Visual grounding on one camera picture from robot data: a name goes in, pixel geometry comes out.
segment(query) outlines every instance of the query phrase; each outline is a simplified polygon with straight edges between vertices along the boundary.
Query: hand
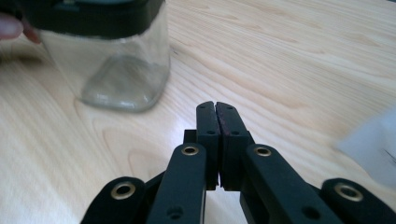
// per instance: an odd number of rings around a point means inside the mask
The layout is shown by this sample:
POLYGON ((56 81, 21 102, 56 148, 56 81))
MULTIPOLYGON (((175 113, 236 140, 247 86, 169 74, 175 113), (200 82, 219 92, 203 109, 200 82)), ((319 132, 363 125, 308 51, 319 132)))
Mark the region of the hand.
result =
POLYGON ((0 40, 17 38, 21 33, 24 33, 34 43, 39 44, 41 42, 27 20, 19 21, 8 14, 0 12, 0 40))

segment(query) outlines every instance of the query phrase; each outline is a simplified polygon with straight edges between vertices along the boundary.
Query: white paper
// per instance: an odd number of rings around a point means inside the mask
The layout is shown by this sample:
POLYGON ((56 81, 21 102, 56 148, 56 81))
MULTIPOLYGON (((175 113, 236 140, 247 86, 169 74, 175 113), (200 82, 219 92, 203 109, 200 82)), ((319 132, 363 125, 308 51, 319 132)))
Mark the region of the white paper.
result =
POLYGON ((396 107, 361 125, 337 147, 375 181, 396 189, 396 107))

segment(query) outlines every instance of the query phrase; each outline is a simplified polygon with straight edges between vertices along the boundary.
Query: wood grain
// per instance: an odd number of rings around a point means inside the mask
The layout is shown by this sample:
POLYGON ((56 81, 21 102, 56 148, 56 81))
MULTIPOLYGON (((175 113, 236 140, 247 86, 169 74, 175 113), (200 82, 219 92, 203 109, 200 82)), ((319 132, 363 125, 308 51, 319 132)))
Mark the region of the wood grain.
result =
MULTIPOLYGON (((348 178, 396 209, 396 191, 334 147, 396 105, 395 3, 167 3, 172 71, 145 113, 86 106, 42 46, 0 42, 0 223, 79 223, 110 180, 163 171, 205 101, 234 105, 307 182, 348 178)), ((209 192, 205 220, 246 223, 238 195, 209 192)))

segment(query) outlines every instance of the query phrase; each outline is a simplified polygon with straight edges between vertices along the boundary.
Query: clear glass jar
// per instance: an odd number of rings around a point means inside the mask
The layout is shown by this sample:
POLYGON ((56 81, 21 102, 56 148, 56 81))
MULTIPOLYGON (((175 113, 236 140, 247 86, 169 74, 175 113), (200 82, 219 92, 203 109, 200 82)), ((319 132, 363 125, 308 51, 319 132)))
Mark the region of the clear glass jar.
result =
POLYGON ((67 84, 88 105, 146 110, 158 101, 169 77, 164 1, 142 34, 103 39, 41 30, 40 37, 67 84))

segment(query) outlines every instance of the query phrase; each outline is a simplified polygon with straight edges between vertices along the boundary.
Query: black jar lid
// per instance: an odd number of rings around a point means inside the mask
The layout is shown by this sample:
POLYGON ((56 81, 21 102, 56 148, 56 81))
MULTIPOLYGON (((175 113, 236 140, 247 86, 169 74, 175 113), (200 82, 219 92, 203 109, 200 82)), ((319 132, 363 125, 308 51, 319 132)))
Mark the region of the black jar lid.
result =
POLYGON ((164 0, 15 0, 37 29, 118 39, 144 33, 164 0))

